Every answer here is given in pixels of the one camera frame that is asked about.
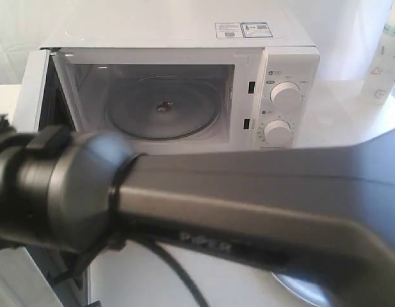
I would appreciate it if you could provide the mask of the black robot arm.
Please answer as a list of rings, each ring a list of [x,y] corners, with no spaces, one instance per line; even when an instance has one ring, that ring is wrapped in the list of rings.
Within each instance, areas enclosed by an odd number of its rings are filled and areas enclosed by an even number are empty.
[[[75,254],[74,279],[133,240],[206,301],[160,242],[395,306],[395,129],[344,147],[144,155],[116,134],[17,132],[0,115],[0,250]]]

